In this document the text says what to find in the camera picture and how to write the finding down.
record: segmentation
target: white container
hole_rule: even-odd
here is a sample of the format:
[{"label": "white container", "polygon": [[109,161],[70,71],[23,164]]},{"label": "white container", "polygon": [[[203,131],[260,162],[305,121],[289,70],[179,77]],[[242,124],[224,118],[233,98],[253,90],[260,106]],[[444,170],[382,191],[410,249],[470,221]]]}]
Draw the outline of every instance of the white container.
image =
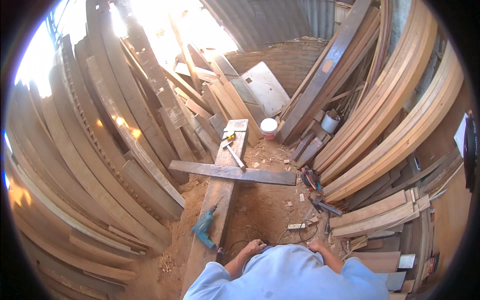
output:
[{"label": "white container", "polygon": [[328,115],[328,113],[326,113],[324,119],[322,120],[322,124],[320,126],[329,134],[333,134],[339,122],[340,122],[340,117],[336,117],[335,119],[333,119]]},{"label": "white container", "polygon": [[276,135],[278,123],[275,119],[267,118],[260,123],[260,129],[262,130],[265,139],[272,140]]}]

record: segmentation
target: corrugated metal wall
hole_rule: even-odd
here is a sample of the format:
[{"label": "corrugated metal wall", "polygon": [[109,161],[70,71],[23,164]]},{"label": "corrugated metal wall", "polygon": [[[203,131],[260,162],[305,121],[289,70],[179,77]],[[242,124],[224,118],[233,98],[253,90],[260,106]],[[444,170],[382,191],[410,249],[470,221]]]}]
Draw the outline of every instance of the corrugated metal wall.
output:
[{"label": "corrugated metal wall", "polygon": [[302,36],[330,39],[334,32],[331,0],[200,1],[244,51]]}]

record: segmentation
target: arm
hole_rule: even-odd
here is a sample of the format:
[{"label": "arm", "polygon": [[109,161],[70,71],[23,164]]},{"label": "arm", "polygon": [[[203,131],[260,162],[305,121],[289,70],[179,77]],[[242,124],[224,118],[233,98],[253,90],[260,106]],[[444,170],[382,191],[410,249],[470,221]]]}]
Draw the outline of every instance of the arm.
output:
[{"label": "arm", "polygon": [[241,276],[241,271],[243,265],[249,257],[262,252],[262,250],[266,247],[266,244],[262,242],[262,240],[253,240],[248,243],[245,248],[243,248],[240,253],[235,256],[228,264],[225,265],[225,269],[230,273],[230,277],[233,279],[237,279]]},{"label": "arm", "polygon": [[335,273],[340,274],[345,263],[336,257],[321,240],[315,238],[311,242],[307,242],[307,247],[312,252],[320,253],[324,258],[325,265],[329,266]]}]

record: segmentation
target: light blue shirt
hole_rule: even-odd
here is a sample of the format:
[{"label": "light blue shirt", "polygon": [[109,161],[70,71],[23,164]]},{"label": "light blue shirt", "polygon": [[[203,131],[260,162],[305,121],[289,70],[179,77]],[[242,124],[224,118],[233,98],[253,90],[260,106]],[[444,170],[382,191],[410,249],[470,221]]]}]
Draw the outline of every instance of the light blue shirt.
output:
[{"label": "light blue shirt", "polygon": [[385,283],[358,258],[347,259],[340,274],[323,258],[299,245],[276,246],[255,255],[243,275],[231,280],[219,263],[209,262],[184,300],[388,300]]}]

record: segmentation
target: hand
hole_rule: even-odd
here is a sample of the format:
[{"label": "hand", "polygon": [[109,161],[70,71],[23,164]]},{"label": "hand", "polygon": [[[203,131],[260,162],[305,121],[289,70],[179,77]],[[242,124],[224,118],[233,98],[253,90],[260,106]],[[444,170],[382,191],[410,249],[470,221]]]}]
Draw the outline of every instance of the hand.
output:
[{"label": "hand", "polygon": [[307,242],[307,248],[312,252],[319,252],[322,254],[325,250],[328,251],[327,246],[319,238],[315,238],[312,241]]},{"label": "hand", "polygon": [[261,239],[256,239],[248,243],[245,248],[240,251],[240,254],[245,254],[247,256],[252,256],[262,252],[262,250],[267,246],[264,244]]}]

